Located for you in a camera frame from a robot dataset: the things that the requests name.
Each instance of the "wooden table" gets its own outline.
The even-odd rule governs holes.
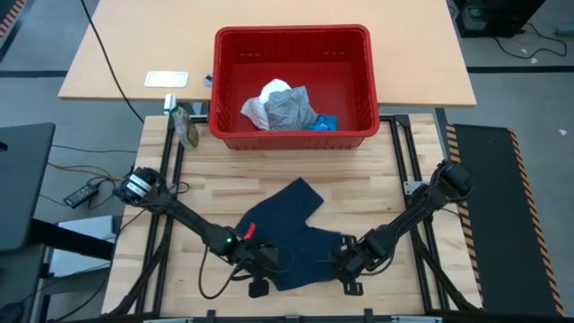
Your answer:
[[[209,100],[213,41],[224,26],[359,23],[370,31],[378,100],[473,107],[473,90],[444,0],[100,0],[93,21],[119,83],[133,100]],[[146,88],[150,71],[189,72],[185,88]],[[62,85],[63,99],[118,100],[94,33]]]
[[[428,180],[443,159],[437,130],[432,115],[411,115],[411,122],[422,175]],[[166,125],[165,117],[146,119],[136,166],[159,169]],[[208,221],[234,226],[249,208],[299,176],[325,199],[309,218],[311,226],[360,237],[368,229],[388,223],[404,211],[388,123],[382,123],[378,133],[356,150],[299,154],[231,151],[211,136],[206,125],[199,127],[200,145],[186,152],[181,171],[181,180],[189,183],[191,189],[180,195],[179,200]],[[171,179],[176,150],[174,145],[168,179]],[[124,223],[137,213],[139,209],[128,207]],[[443,268],[467,299],[480,305],[460,221],[444,211],[435,215],[434,228]],[[118,305],[140,273],[149,225],[150,215],[144,214],[120,235],[104,312]],[[361,279],[365,288],[362,297],[345,296],[342,285],[333,281],[288,292],[277,292],[272,286],[268,296],[253,300],[247,296],[248,282],[232,282],[222,296],[207,301],[197,289],[203,251],[200,239],[176,222],[163,294],[163,317],[203,317],[209,309],[216,310],[218,316],[362,315],[365,308],[374,309],[375,314],[422,313],[413,248],[408,238],[399,241],[394,263],[384,274]],[[204,271],[206,293],[218,291],[230,271],[231,267],[220,259],[208,256]],[[433,303],[438,306],[436,288],[433,280],[429,281]],[[154,286],[152,280],[148,310]]]

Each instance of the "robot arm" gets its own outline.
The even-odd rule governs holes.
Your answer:
[[[452,161],[443,161],[432,174],[428,185],[420,185],[411,195],[408,208],[387,225],[368,231],[346,244],[333,255],[335,276],[348,295],[362,295],[362,284],[355,280],[363,270],[374,271],[395,253],[398,239],[427,216],[447,203],[461,201],[473,187],[470,174]]]
[[[173,217],[199,235],[214,255],[236,266],[238,271],[243,269],[253,276],[255,282],[250,285],[249,296],[267,295],[268,282],[263,278],[280,270],[274,260],[277,259],[278,249],[248,243],[248,237],[239,235],[232,228],[206,221],[177,200],[177,195],[170,192],[165,179],[156,170],[138,168],[114,194],[125,204]]]

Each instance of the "red bin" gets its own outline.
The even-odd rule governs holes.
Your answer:
[[[336,131],[262,131],[240,113],[273,79],[305,85]],[[351,149],[379,126],[369,31],[360,25],[226,27],[215,36],[209,128],[230,149]]]

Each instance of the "red tag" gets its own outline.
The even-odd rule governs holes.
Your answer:
[[[249,229],[248,232],[245,234],[245,239],[249,239],[251,238],[251,236],[253,235],[253,231],[255,231],[255,224],[254,223],[250,223],[249,224]]]

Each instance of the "blue cloth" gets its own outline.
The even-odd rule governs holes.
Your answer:
[[[305,223],[321,204],[323,198],[305,180],[297,179],[250,209],[236,227],[238,233],[245,235],[254,223],[256,228],[249,243],[279,248],[278,271],[285,272],[269,277],[278,291],[335,279],[327,260],[332,251],[340,248],[341,233]]]
[[[336,130],[337,117],[328,115],[319,115],[315,125],[307,127],[308,130]]]

